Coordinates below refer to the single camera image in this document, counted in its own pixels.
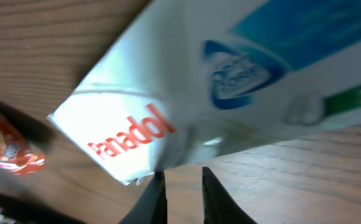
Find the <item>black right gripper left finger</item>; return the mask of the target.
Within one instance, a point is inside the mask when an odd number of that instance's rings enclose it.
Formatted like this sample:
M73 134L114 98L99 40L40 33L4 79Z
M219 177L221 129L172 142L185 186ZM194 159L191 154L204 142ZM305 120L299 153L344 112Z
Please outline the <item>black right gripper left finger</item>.
M167 224L166 181L156 172L134 207L118 224Z

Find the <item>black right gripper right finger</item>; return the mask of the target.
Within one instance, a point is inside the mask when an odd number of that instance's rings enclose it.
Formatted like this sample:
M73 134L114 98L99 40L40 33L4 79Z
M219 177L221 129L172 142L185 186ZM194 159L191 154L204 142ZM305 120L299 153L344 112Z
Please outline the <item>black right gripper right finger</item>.
M257 224L234 201L209 167L202 168L205 224Z

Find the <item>white Panadol box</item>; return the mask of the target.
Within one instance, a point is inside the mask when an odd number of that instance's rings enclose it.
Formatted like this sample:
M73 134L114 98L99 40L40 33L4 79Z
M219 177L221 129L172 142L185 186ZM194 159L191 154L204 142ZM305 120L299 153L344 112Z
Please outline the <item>white Panadol box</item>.
M123 184L361 124L361 0L152 1L49 120Z

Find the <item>red chocolate bar wrapper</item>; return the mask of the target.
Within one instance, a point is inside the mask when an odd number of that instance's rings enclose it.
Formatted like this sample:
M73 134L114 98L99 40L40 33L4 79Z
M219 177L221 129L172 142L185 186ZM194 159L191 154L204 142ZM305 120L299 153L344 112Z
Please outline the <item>red chocolate bar wrapper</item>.
M0 169L16 175L42 170L46 156L31 151L22 134L0 113Z

